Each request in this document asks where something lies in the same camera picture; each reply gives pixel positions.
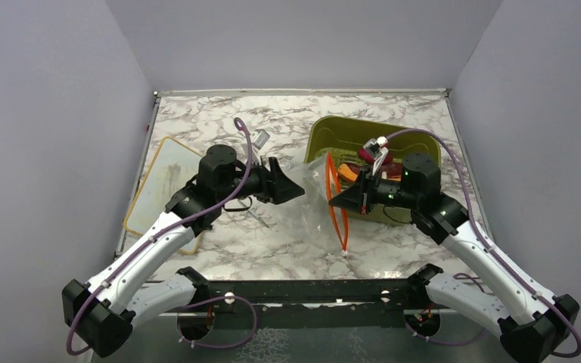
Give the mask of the purple toy sweet potato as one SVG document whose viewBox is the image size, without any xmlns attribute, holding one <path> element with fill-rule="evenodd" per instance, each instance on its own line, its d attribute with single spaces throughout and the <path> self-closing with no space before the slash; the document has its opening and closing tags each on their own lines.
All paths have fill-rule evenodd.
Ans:
<svg viewBox="0 0 581 363">
<path fill-rule="evenodd" d="M 369 154 L 365 149 L 363 149 L 363 148 L 359 149 L 357 151 L 357 154 L 358 154 L 359 158 L 361 160 L 364 160 L 366 163 L 369 163 L 369 164 L 373 164 L 374 163 L 374 157 L 371 154 Z M 382 165 L 383 166 L 386 166 L 386 165 L 388 165 L 388 164 L 390 164 L 392 162 L 393 162 L 393 156 L 391 154 L 388 154 L 385 157 Z"/>
</svg>

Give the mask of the clear zip top bag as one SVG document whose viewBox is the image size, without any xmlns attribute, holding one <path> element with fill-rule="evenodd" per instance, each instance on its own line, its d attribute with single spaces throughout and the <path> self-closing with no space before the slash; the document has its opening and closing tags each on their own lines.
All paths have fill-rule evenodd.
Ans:
<svg viewBox="0 0 581 363">
<path fill-rule="evenodd" d="M 291 167 L 288 175 L 305 194 L 281 205 L 273 213 L 278 228 L 296 240 L 348 257 L 350 224 L 347 212 L 329 204 L 342 191 L 331 153 Z"/>
</svg>

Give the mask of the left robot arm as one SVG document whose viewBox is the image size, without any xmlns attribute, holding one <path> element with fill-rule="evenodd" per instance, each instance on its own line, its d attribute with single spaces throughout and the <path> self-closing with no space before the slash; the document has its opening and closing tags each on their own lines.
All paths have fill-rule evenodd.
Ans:
<svg viewBox="0 0 581 363">
<path fill-rule="evenodd" d="M 210 229 L 227 202 L 255 197 L 278 205 L 304 193 L 274 157 L 261 165 L 248 154 L 242 163 L 233 147 L 210 147 L 197 174 L 174 193 L 138 242 L 85 283 L 71 280 L 63 288 L 68 353 L 80 355 L 92 349 L 105 358 L 146 321 L 177 307 L 192 311 L 204 307 L 210 296 L 208 282 L 193 268 L 152 287 L 144 283 L 177 250 Z"/>
</svg>

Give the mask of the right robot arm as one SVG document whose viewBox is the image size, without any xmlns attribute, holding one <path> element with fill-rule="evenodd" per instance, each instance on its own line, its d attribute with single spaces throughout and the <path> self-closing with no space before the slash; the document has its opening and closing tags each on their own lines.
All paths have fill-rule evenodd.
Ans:
<svg viewBox="0 0 581 363">
<path fill-rule="evenodd" d="M 402 159 L 400 181 L 361 168 L 330 206 L 366 214 L 376 205 L 408 209 L 423 234 L 462 260 L 491 290 L 486 295 L 426 265 L 409 277 L 407 300 L 424 308 L 434 302 L 471 319 L 499 338 L 517 362 L 542 362 L 570 334 L 579 312 L 570 295 L 558 296 L 531 278 L 471 219 L 467 209 L 441 190 L 441 172 L 427 154 Z"/>
</svg>

